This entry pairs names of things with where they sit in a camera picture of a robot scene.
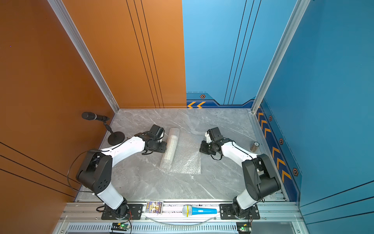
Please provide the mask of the clear bubble wrap sheet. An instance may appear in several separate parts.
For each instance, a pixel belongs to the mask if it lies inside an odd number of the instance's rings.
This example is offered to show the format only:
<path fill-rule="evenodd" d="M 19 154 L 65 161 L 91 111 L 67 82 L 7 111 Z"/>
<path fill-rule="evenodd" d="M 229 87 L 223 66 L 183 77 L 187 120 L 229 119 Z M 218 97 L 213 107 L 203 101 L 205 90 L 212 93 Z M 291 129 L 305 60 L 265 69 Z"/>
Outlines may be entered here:
<path fill-rule="evenodd" d="M 160 170 L 165 173 L 200 174 L 202 137 L 171 128 L 167 148 L 162 156 Z"/>

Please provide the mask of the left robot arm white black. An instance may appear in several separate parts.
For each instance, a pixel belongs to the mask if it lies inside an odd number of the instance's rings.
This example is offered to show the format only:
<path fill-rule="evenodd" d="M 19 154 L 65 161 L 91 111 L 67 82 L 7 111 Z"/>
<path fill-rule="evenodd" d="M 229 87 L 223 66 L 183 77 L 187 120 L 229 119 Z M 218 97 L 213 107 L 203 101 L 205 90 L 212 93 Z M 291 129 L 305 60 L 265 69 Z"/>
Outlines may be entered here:
<path fill-rule="evenodd" d="M 101 150 L 89 150 L 76 173 L 76 180 L 104 203 L 116 219 L 128 217 L 129 206 L 125 197 L 113 185 L 114 169 L 137 154 L 164 153 L 164 128 L 154 124 L 150 130 Z"/>

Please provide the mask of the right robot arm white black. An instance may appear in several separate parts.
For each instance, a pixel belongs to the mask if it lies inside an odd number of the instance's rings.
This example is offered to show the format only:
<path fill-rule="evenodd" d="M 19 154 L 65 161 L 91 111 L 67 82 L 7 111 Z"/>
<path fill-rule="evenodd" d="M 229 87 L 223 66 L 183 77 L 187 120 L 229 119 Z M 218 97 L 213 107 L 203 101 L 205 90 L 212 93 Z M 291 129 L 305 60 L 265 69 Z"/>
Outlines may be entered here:
<path fill-rule="evenodd" d="M 218 127 L 207 130 L 205 138 L 201 142 L 201 153 L 210 155 L 214 160 L 218 153 L 218 160 L 229 158 L 243 170 L 245 190 L 233 199 L 229 213 L 239 219 L 254 217 L 257 203 L 281 189 L 281 181 L 272 160 L 266 154 L 251 153 L 235 141 L 223 137 Z"/>

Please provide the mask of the black microphone on stand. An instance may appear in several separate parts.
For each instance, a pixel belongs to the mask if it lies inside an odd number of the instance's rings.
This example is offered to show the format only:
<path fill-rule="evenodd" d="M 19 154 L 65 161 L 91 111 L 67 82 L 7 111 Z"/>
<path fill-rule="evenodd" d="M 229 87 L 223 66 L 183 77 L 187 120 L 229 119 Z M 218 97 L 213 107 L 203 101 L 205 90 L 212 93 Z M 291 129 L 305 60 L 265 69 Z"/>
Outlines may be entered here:
<path fill-rule="evenodd" d="M 110 133 L 110 135 L 108 137 L 108 143 L 111 146 L 119 145 L 119 144 L 121 144 L 121 143 L 123 143 L 125 141 L 125 135 L 124 135 L 123 132 L 120 132 L 120 131 L 114 132 L 112 130 L 112 128 L 107 124 L 107 121 L 110 120 L 109 117 L 102 116 L 102 115 L 97 115 L 97 114 L 95 114 L 93 112 L 83 112 L 81 114 L 81 117 L 84 120 L 88 120 L 88 121 L 100 121 L 100 122 L 103 122 L 103 125 L 105 126 L 105 128 L 107 129 L 107 131 Z"/>

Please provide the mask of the brown cylindrical can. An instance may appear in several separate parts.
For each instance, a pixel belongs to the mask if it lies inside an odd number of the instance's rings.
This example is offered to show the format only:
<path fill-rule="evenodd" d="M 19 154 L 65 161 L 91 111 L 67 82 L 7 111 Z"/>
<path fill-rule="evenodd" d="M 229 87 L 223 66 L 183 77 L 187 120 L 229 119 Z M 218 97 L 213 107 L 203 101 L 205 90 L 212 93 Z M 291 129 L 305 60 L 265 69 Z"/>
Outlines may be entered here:
<path fill-rule="evenodd" d="M 260 144 L 258 142 L 253 142 L 251 147 L 250 147 L 250 151 L 255 153 L 260 147 Z"/>

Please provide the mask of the colourful card box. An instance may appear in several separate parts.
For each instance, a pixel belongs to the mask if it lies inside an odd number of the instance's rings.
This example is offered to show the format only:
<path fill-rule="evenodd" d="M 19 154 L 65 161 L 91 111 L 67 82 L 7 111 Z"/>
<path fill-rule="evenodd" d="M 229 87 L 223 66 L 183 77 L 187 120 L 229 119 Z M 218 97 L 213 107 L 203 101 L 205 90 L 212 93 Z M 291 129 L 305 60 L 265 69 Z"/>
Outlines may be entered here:
<path fill-rule="evenodd" d="M 163 205 L 163 201 L 147 201 L 144 213 L 159 215 L 162 213 Z"/>

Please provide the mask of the blue toy microphone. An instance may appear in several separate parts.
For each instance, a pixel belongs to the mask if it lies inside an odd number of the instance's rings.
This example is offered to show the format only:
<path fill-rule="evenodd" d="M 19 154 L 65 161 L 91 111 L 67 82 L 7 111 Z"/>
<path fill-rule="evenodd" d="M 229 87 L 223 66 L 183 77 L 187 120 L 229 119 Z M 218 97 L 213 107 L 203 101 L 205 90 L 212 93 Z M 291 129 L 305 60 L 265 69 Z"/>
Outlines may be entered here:
<path fill-rule="evenodd" d="M 192 215 L 215 215 L 217 214 L 216 209 L 212 208 L 201 208 L 201 207 L 194 207 L 191 205 L 185 205 L 182 208 L 182 215 L 185 217 L 190 217 Z"/>

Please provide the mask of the right green circuit board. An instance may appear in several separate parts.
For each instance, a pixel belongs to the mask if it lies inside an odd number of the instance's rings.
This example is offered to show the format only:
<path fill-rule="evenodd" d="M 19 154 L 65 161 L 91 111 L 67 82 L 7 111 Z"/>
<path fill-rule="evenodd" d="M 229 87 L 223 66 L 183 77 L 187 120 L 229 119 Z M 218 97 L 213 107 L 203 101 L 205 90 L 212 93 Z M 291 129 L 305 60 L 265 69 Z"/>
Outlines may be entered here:
<path fill-rule="evenodd" d="M 248 223 L 243 223 L 243 222 L 237 222 L 237 231 L 239 234 L 251 234 L 252 232 L 252 226 L 251 224 Z"/>

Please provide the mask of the green circuit board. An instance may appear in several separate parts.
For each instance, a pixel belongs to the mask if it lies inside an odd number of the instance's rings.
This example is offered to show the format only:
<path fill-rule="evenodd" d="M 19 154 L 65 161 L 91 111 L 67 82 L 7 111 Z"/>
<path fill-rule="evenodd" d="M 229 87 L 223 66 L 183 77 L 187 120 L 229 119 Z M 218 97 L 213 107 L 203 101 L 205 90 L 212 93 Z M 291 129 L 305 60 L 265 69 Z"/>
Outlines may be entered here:
<path fill-rule="evenodd" d="M 112 223 L 111 232 L 112 233 L 130 233 L 131 225 L 129 223 L 124 223 L 124 222 Z"/>
<path fill-rule="evenodd" d="M 252 232 L 252 226 L 251 224 L 248 223 L 243 223 L 243 222 L 237 222 L 237 231 L 239 234 L 251 234 Z"/>

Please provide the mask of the left green circuit board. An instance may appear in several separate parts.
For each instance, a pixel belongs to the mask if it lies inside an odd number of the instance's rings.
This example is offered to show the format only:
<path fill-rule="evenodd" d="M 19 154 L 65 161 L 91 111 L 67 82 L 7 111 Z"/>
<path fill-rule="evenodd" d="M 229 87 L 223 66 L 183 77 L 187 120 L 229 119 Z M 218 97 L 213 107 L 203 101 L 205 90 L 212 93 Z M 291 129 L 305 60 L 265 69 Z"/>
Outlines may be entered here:
<path fill-rule="evenodd" d="M 124 223 L 124 222 L 112 223 L 111 232 L 112 233 L 130 233 L 131 225 L 129 223 Z"/>

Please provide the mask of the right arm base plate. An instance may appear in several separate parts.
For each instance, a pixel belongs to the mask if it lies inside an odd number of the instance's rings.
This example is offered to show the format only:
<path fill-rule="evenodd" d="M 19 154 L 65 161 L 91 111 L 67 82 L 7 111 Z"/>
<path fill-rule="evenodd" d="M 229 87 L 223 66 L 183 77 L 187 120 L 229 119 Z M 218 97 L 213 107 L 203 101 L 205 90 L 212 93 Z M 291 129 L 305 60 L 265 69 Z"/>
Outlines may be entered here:
<path fill-rule="evenodd" d="M 231 204 L 220 204 L 219 214 L 222 220 L 229 219 L 249 219 L 258 220 L 260 219 L 260 212 L 257 205 L 250 206 L 243 210 L 239 205 Z"/>

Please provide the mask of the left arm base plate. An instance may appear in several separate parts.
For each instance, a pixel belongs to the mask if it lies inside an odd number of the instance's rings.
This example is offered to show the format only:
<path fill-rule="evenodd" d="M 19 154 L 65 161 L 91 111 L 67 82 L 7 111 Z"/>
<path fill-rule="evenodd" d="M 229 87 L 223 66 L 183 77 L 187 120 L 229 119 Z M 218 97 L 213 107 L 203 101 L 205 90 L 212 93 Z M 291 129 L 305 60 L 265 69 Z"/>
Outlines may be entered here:
<path fill-rule="evenodd" d="M 102 220 L 140 220 L 143 213 L 143 204 L 120 205 L 117 210 L 113 210 L 108 205 L 104 205 Z"/>

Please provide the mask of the aluminium front rail frame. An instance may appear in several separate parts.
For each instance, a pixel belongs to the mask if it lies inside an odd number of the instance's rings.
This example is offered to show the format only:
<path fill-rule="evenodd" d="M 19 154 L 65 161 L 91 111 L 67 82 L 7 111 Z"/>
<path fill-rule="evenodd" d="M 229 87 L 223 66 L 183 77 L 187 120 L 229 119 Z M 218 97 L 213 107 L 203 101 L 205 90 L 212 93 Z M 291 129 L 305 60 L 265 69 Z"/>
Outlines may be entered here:
<path fill-rule="evenodd" d="M 251 234 L 307 234 L 309 231 L 294 202 L 275 201 L 258 203 L 260 219 L 222 220 L 220 204 L 224 200 L 165 200 L 161 214 L 144 213 L 146 201 L 129 202 L 143 204 L 140 220 L 102 220 L 104 205 L 100 202 L 68 203 L 62 212 L 54 234 L 238 234 L 237 222 L 251 224 Z M 191 205 L 212 208 L 217 214 L 200 214 L 185 217 L 182 208 Z M 112 233 L 112 223 L 131 225 L 130 233 Z"/>

